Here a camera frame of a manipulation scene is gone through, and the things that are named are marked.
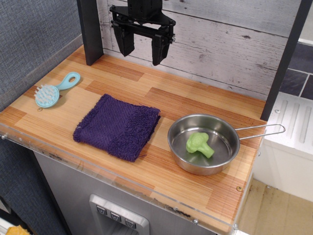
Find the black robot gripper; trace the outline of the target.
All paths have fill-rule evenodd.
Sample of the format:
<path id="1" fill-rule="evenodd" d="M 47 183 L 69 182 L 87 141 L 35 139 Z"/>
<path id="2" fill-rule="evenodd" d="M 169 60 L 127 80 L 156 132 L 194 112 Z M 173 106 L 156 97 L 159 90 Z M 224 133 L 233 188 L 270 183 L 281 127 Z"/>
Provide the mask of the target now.
<path id="1" fill-rule="evenodd" d="M 120 52 L 128 56 L 134 50 L 134 34 L 152 38 L 153 65 L 167 57 L 175 40 L 176 22 L 162 12 L 161 0 L 129 0 L 127 6 L 110 7 L 115 38 Z"/>

